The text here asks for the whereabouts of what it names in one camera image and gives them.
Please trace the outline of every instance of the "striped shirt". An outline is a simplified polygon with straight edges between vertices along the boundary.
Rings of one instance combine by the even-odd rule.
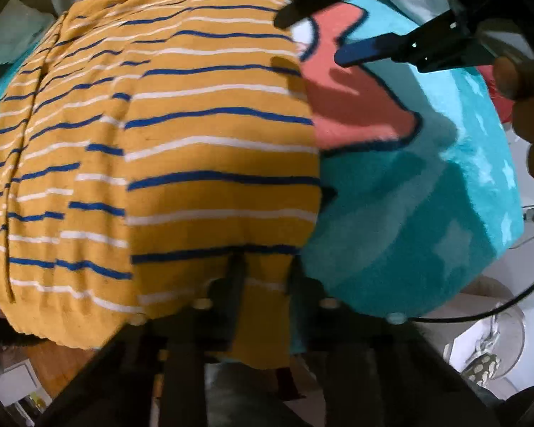
[[[232,355],[286,364],[285,280],[319,159],[284,0],[84,0],[0,102],[0,307],[98,347],[245,254]]]

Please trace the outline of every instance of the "red fabric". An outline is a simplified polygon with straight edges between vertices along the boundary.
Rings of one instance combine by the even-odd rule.
[[[501,119],[501,123],[510,122],[512,120],[513,104],[514,101],[505,98],[497,89],[497,85],[493,77],[492,66],[478,66],[477,69],[483,76],[488,87],[488,93],[490,99],[493,100],[494,108],[497,110],[497,114]]]

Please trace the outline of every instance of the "folded garment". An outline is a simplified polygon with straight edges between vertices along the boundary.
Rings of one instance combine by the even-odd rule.
[[[98,347],[137,314],[248,278],[231,356],[288,363],[286,275],[319,157],[283,0],[85,0],[0,102],[0,307]]]
[[[329,195],[303,265],[377,316],[436,308],[523,230],[510,151],[475,69],[334,64],[345,42],[415,27],[377,0],[347,0],[293,28]]]

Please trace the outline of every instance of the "pink cartoon print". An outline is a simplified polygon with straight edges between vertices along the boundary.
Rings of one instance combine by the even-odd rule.
[[[372,149],[373,144],[376,149],[395,148],[411,139],[419,123],[379,79],[360,67],[343,69],[334,63],[339,41],[365,15],[358,6],[338,3],[292,27],[316,140],[325,151],[359,145]]]

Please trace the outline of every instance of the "white wall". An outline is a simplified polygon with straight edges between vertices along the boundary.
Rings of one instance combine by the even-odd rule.
[[[534,179],[528,174],[525,163],[528,143],[511,130],[507,132],[507,137],[517,170],[522,203],[534,204]],[[514,295],[522,292],[534,282],[534,239],[506,252],[483,274],[498,279]],[[508,379],[522,390],[534,385],[534,293],[521,302],[520,307],[526,316],[526,344],[520,361],[509,373]]]

